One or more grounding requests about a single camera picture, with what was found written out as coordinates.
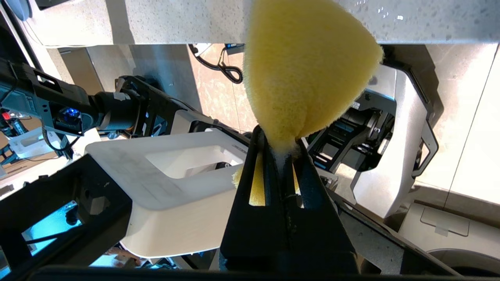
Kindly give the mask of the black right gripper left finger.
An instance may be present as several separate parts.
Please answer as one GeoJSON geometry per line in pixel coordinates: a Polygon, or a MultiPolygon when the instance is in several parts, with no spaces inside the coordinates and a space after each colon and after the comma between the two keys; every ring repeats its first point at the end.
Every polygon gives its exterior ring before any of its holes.
{"type": "Polygon", "coordinates": [[[272,272],[287,247],[282,180],[266,134],[256,126],[220,245],[220,268],[272,272]]]}

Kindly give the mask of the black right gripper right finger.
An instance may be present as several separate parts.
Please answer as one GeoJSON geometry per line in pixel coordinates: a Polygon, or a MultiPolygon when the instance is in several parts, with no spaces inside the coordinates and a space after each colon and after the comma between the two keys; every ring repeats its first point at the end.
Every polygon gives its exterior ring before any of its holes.
{"type": "Polygon", "coordinates": [[[328,274],[358,274],[357,255],[302,140],[286,159],[289,250],[328,274]]]}

